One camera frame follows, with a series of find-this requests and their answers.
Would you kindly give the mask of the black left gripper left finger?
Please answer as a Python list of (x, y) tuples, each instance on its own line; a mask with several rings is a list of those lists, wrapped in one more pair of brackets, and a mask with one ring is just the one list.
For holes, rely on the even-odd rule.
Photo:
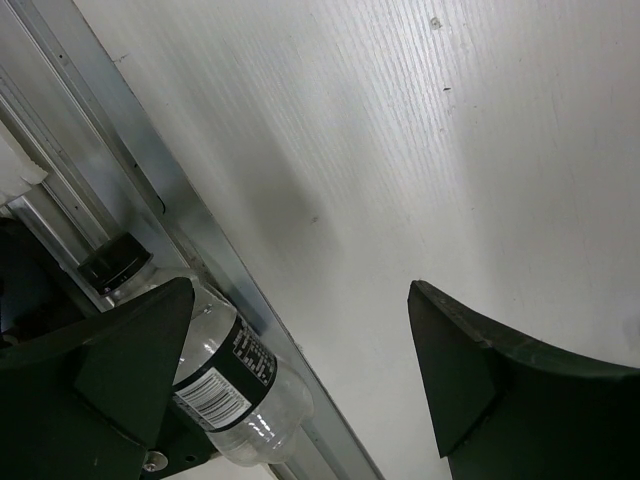
[(185, 278), (1, 352), (4, 479), (136, 479), (194, 303)]

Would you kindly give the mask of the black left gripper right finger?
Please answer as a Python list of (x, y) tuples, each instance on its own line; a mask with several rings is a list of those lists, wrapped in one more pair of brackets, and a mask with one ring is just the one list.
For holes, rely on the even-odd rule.
[(423, 280), (408, 312), (439, 455), (455, 479), (635, 479), (639, 372), (563, 350)]

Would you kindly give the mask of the black label plastic bottle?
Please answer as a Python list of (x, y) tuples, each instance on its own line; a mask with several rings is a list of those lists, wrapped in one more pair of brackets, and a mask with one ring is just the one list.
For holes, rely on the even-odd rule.
[(173, 380), (174, 403), (239, 466), (282, 464), (294, 454), (299, 429), (314, 411), (309, 388), (201, 275), (159, 267), (129, 233), (98, 248), (78, 272), (116, 306), (175, 278), (189, 279), (194, 304)]

